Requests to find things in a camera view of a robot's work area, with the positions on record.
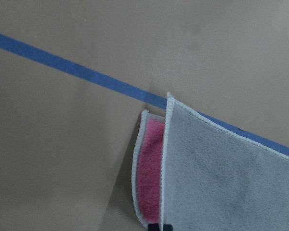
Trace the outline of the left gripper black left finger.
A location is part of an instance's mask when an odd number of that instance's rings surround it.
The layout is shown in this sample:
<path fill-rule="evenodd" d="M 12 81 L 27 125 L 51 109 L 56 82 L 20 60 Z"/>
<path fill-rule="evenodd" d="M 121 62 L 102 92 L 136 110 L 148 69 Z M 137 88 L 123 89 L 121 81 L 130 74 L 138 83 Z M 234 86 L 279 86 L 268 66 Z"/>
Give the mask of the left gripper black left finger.
<path fill-rule="evenodd" d="M 147 230 L 148 231 L 159 231 L 159 224 L 158 223 L 148 224 Z"/>

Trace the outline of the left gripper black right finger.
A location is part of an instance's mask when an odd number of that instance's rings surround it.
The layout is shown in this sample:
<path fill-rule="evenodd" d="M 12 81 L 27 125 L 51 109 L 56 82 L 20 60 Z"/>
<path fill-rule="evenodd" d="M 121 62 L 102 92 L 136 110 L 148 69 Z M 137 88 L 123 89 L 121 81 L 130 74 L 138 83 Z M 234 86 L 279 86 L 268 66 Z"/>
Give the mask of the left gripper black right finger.
<path fill-rule="evenodd" d="M 171 224 L 164 224 L 163 231 L 173 231 L 173 226 Z"/>

